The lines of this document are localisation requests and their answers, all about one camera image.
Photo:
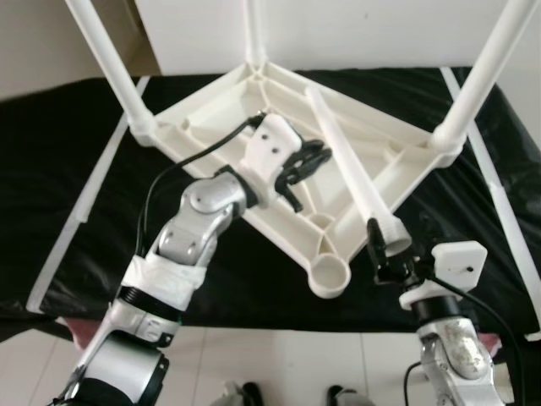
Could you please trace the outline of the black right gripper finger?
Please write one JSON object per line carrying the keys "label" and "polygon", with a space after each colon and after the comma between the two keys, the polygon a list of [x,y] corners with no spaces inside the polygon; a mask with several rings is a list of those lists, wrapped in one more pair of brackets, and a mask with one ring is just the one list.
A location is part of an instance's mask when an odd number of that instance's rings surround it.
{"label": "black right gripper finger", "polygon": [[366,222],[368,243],[366,251],[374,268],[386,268],[389,265],[387,259],[387,244],[379,225],[378,219],[371,217]]}

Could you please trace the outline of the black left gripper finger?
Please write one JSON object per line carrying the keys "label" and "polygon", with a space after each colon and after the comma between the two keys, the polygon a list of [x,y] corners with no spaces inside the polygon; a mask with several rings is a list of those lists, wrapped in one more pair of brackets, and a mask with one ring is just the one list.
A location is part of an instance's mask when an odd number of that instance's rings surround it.
{"label": "black left gripper finger", "polygon": [[312,177],[331,159],[331,154],[296,155],[286,159],[277,177],[277,185],[294,185]]}
{"label": "black left gripper finger", "polygon": [[332,150],[323,140],[305,140],[292,156],[293,166],[321,166],[332,158]]}

